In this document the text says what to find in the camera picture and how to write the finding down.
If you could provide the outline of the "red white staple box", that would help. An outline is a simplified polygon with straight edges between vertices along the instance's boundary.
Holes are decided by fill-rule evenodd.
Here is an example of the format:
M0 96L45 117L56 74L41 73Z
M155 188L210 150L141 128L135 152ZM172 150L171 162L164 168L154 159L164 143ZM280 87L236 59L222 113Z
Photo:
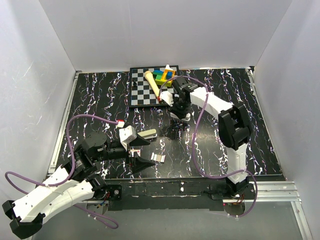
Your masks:
M156 154L156 153L152 153L151 154L151 161L157 162L157 163L164 163L165 162L165 155L162 154Z

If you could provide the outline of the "cream white stapler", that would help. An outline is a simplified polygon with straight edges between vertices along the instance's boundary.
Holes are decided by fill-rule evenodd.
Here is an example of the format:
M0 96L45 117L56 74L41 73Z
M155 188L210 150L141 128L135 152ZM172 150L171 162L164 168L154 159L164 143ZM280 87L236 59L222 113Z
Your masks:
M146 140L154 139L158 136L156 129L144 130L137 134Z

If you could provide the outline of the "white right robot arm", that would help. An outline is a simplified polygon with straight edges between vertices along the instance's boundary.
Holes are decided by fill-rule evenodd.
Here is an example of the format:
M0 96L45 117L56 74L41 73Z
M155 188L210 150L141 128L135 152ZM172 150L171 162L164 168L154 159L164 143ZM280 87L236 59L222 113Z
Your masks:
M159 92L159 99L168 104L172 118L188 122L189 108L195 105L218 122L218 135L227 151L227 174L215 177L222 180L222 187L213 188L209 193L239 198L249 184L246 157L252 127L245 105L231 104L210 92L204 83L197 79L190 82L186 76L174 77L172 87L175 93Z

